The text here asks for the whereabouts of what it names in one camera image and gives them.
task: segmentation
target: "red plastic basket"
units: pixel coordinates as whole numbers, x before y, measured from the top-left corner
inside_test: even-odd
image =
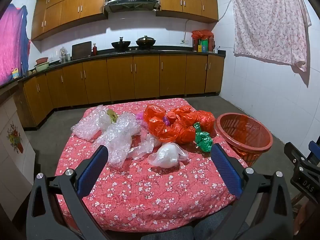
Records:
[[[220,115],[214,122],[215,130],[250,167],[273,143],[270,131],[257,120],[237,113]]]

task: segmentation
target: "red floral tablecloth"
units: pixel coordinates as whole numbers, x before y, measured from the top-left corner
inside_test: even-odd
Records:
[[[173,108],[188,105],[182,98],[150,100],[106,106],[117,114],[143,111],[147,104]],[[88,109],[87,116],[93,108]],[[214,143],[220,143],[228,155],[245,162],[217,134]],[[58,163],[56,175],[66,169],[75,169],[93,151],[92,143],[71,135]],[[216,170],[211,158],[195,144],[182,146],[189,159],[177,167],[161,169],[151,167],[148,155],[140,160],[126,159],[120,169],[105,166],[85,205],[102,229],[129,232],[167,231],[178,228],[194,219],[213,214],[234,200]],[[68,223],[75,227],[67,205],[58,195],[61,209]]]

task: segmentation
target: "white plastic bag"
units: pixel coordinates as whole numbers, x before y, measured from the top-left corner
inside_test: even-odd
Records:
[[[145,139],[143,138],[143,135],[141,135],[141,142],[139,143],[139,146],[130,149],[128,158],[138,160],[145,154],[151,153],[153,148],[158,147],[159,145],[161,145],[161,142],[150,133],[147,134]]]
[[[113,167],[122,167],[132,144],[132,135],[140,132],[136,116],[132,113],[119,115],[116,123],[112,123],[93,144],[93,150],[100,145],[108,148],[107,164]]]
[[[176,143],[163,144],[156,153],[148,156],[148,162],[152,166],[161,168],[171,168],[178,165],[179,161],[185,161],[188,153],[179,147]]]
[[[91,113],[71,127],[72,132],[81,139],[89,141],[99,130],[105,131],[111,124],[110,116],[103,105],[97,106]]]

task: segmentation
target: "basket rim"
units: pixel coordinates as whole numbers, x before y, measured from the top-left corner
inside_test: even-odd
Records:
[[[245,117],[248,117],[250,119],[252,119],[253,121],[259,123],[260,125],[262,125],[266,131],[268,132],[269,134],[269,137],[270,137],[270,142],[268,145],[266,145],[265,147],[251,147],[251,146],[248,146],[248,145],[245,145],[241,142],[238,142],[237,140],[233,139],[230,135],[228,135],[222,128],[221,124],[220,124],[220,120],[222,117],[226,116],[226,115],[229,115],[229,114],[235,114],[235,115],[239,115],[239,116],[245,116]],[[272,137],[272,134],[271,132],[259,121],[257,121],[256,119],[248,116],[248,115],[245,115],[245,114],[239,114],[239,113],[224,113],[224,114],[221,114],[214,122],[214,126],[215,126],[215,130],[220,133],[223,138],[230,144],[232,144],[234,147],[237,147],[238,149],[240,150],[243,150],[243,151],[247,151],[247,152],[250,152],[250,153],[264,153],[268,150],[270,150],[272,144],[273,144],[273,137]]]

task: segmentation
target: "range hood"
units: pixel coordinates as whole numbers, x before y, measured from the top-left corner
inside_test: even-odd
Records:
[[[158,0],[114,0],[105,5],[109,12],[152,11],[160,7]]]

